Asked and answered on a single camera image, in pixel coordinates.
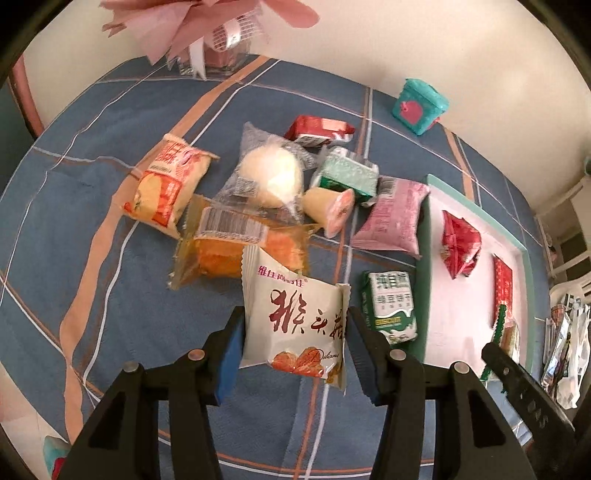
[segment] bedsheet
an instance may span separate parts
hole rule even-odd
[[[121,64],[86,89],[23,158],[0,199],[0,361],[28,401],[64,438],[75,437],[125,361],[168,364],[202,346],[242,304],[239,280],[202,280],[167,289],[175,242],[125,216],[105,226],[111,197],[136,164],[204,95],[211,105],[184,136],[221,157],[197,188],[212,197],[238,160],[242,126],[282,135],[299,114],[338,118],[357,129],[354,150],[385,175],[422,181],[431,173],[465,194],[527,247],[535,317],[549,312],[540,233],[519,190],[478,152],[440,124],[417,137],[390,114],[395,99],[350,80],[274,59],[238,83],[216,89],[150,66]],[[351,282],[359,305],[364,270],[405,270],[398,252],[349,246],[368,212],[356,209],[335,240],[315,236],[311,276]],[[544,323],[536,328],[533,375],[540,376]],[[345,396],[318,379],[243,369],[224,404],[210,409],[226,479],[351,478],[371,471],[385,417],[362,394],[352,361]],[[500,386],[491,393],[517,417]],[[162,407],[163,478],[172,478]],[[434,405],[428,402],[421,476],[430,478]]]

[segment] white wall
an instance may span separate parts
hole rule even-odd
[[[517,0],[304,0],[308,30],[265,9],[257,53],[306,64],[397,95],[419,77],[451,102],[442,123],[503,171],[536,207],[578,180],[591,145],[591,92],[553,35]],[[107,39],[99,0],[74,0],[25,54],[44,122],[125,58]]]

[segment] screw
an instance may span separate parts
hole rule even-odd
[[[203,360],[205,358],[205,351],[201,350],[200,348],[196,348],[194,350],[191,350],[187,354],[187,356],[189,357],[189,360],[199,362],[200,360]]]
[[[406,358],[406,352],[404,352],[404,350],[392,350],[390,352],[390,358],[392,360],[398,360],[399,362],[401,362]]]
[[[462,375],[465,375],[470,371],[470,367],[467,366],[464,362],[456,362],[453,365],[453,369]]]
[[[137,369],[139,368],[139,363],[138,362],[125,362],[123,364],[123,371],[127,374],[132,374],[133,372],[137,371]]]

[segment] pink wrapped bread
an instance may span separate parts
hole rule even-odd
[[[418,216],[429,187],[412,180],[380,177],[378,200],[369,218],[351,239],[365,250],[397,250],[420,258]]]

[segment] pink heart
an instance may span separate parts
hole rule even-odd
[[[415,100],[409,100],[408,102],[400,102],[400,115],[409,124],[416,125],[416,123],[423,116],[423,107],[420,103]]]

